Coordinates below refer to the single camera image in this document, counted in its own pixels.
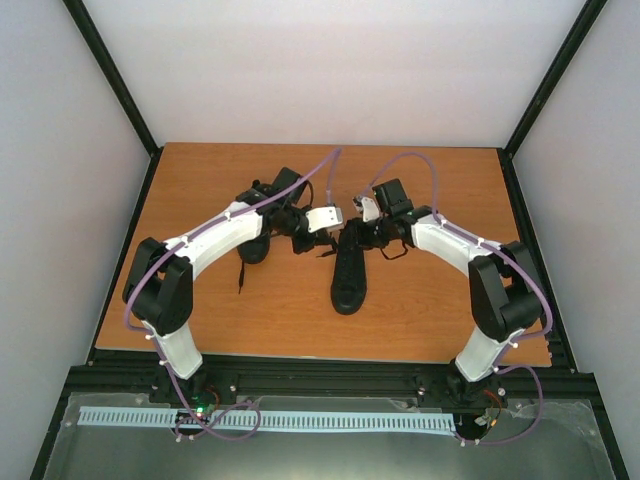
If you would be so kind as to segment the black sneaker with laces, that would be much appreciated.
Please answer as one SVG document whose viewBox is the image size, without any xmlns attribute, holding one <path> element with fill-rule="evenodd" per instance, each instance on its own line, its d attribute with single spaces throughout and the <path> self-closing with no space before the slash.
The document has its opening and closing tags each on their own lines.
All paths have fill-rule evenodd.
<svg viewBox="0 0 640 480">
<path fill-rule="evenodd" d="M 387 261 L 397 260 L 408 253 L 409 231 L 400 222 L 378 219 L 385 236 L 383 249 L 362 249 L 357 245 L 356 220 L 349 219 L 340 230 L 334 246 L 325 256 L 335 255 L 334 273 L 330 286 L 330 299 L 334 310 L 340 315 L 353 315 L 360 310 L 367 295 L 367 269 L 365 252 L 378 250 Z"/>
</svg>

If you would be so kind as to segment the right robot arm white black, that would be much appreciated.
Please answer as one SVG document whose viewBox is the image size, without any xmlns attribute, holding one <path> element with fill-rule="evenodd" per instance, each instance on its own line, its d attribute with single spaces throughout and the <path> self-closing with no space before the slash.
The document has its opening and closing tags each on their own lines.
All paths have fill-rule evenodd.
<svg viewBox="0 0 640 480">
<path fill-rule="evenodd" d="M 536 322 L 548 327 L 552 319 L 528 248 L 483 239 L 428 205 L 414 206 L 398 179 L 375 186 L 372 197 L 354 197 L 353 204 L 362 249 L 383 250 L 399 240 L 404 249 L 431 254 L 467 278 L 474 329 L 447 367 L 445 391 L 457 404 L 471 403 L 499 371 L 505 352 Z"/>
</svg>

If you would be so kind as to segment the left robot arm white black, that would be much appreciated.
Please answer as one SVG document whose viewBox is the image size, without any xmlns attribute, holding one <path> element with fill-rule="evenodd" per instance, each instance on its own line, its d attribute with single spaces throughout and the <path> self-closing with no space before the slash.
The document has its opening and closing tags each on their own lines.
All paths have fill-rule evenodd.
<svg viewBox="0 0 640 480">
<path fill-rule="evenodd" d="M 208 378 L 188 324 L 194 282 L 214 262 L 240 249 L 246 263 L 261 262 L 270 237 L 290 238 L 295 253 L 331 245 L 331 233 L 343 224 L 334 203 L 298 206 L 307 177 L 282 168 L 271 183 L 254 181 L 221 213 L 200 226 L 165 241 L 152 237 L 137 247 L 125 282 L 124 317 L 141 321 L 140 331 L 154 342 L 161 365 L 175 374 L 172 388 L 186 402 L 201 400 Z"/>
</svg>

